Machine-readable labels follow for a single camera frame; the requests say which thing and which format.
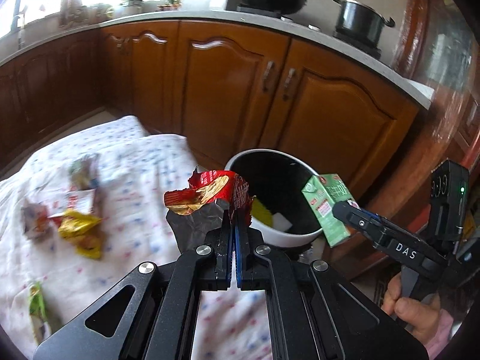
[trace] tile floor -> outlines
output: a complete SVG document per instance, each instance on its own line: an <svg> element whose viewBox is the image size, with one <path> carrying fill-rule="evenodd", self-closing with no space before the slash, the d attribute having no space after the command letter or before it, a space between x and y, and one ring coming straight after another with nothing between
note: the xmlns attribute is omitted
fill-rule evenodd
<svg viewBox="0 0 480 360"><path fill-rule="evenodd" d="M45 147L61 138L64 138L70 134L74 134L75 132L79 132L82 130L85 130L87 128L93 127L93 126L98 126L99 124L111 122L114 120L117 120L117 117L114 117L110 112L107 111L102 111L99 112L98 114L93 115L92 117L77 123L76 125L68 128L67 130L59 133L58 135L55 135L53 138L45 142L45 144L42 145L42 147ZM30 157L31 153L25 155L19 162L17 162L12 168L10 168L4 175L0 176L0 181L4 179L8 179L11 175L15 174L20 170L20 168L23 166L25 161Z"/></svg>

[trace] metal bolt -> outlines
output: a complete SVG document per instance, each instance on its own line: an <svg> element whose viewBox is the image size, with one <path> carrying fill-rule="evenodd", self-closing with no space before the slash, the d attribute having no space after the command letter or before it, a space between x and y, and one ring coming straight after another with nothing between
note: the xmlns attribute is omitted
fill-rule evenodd
<svg viewBox="0 0 480 360"><path fill-rule="evenodd" d="M272 250L267 245L259 245L255 248L255 251L258 254L261 254L262 256L265 256L266 254L270 253Z"/></svg>
<svg viewBox="0 0 480 360"><path fill-rule="evenodd" d="M313 262L313 268L315 271L325 272L328 269L328 264L322 259L318 259Z"/></svg>
<svg viewBox="0 0 480 360"><path fill-rule="evenodd" d="M208 245L200 245L197 248L197 254L200 254L201 256L206 256L211 251L212 251L212 248L209 247Z"/></svg>
<svg viewBox="0 0 480 360"><path fill-rule="evenodd" d="M151 262L143 262L138 267L138 271L141 274L149 274L153 269L155 269L155 266Z"/></svg>

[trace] hand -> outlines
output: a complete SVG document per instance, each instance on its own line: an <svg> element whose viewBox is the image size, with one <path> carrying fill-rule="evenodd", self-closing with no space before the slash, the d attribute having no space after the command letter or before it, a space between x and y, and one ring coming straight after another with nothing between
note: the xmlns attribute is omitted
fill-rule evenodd
<svg viewBox="0 0 480 360"><path fill-rule="evenodd" d="M440 320L440 297L435 294L430 304L421 304L418 300L401 298L402 282L397 274L388 283L383 297L382 310L388 315L393 312L401 320L414 327L412 335L423 345L427 344L437 333Z"/></svg>

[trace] wooden cabinet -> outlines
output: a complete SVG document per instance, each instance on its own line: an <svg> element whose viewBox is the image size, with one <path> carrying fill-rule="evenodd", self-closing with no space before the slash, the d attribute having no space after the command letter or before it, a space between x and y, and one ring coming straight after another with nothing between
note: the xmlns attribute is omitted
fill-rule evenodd
<svg viewBox="0 0 480 360"><path fill-rule="evenodd" d="M355 198L397 150L417 106L332 51L293 40L260 147L338 173Z"/></svg>
<svg viewBox="0 0 480 360"><path fill-rule="evenodd" d="M174 131L188 138L201 165L222 169L257 147L289 41L236 24L180 23Z"/></svg>
<svg viewBox="0 0 480 360"><path fill-rule="evenodd" d="M15 59L18 92L33 142L58 128L64 116L65 82L58 63L58 45L50 42Z"/></svg>
<svg viewBox="0 0 480 360"><path fill-rule="evenodd" d="M130 24L133 113L152 132L171 132L173 71L179 22Z"/></svg>
<svg viewBox="0 0 480 360"><path fill-rule="evenodd" d="M101 29L100 68L102 71L102 96L104 102L121 110L132 112L131 58L127 26Z"/></svg>
<svg viewBox="0 0 480 360"><path fill-rule="evenodd" d="M20 154L28 136L27 118L20 103L14 63L0 67L0 169Z"/></svg>
<svg viewBox="0 0 480 360"><path fill-rule="evenodd" d="M64 97L69 99L68 118L100 107L98 92L98 32L84 31L61 39L59 63L64 74Z"/></svg>

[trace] green juice box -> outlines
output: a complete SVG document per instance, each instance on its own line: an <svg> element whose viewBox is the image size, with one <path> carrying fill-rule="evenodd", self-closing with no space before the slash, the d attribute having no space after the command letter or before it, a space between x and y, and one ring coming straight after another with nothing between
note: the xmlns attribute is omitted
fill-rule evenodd
<svg viewBox="0 0 480 360"><path fill-rule="evenodd" d="M336 219L332 213L336 202L346 200L350 205L359 207L337 174L312 176L303 187L302 193L322 226L330 246L342 243L355 232L354 229Z"/></svg>

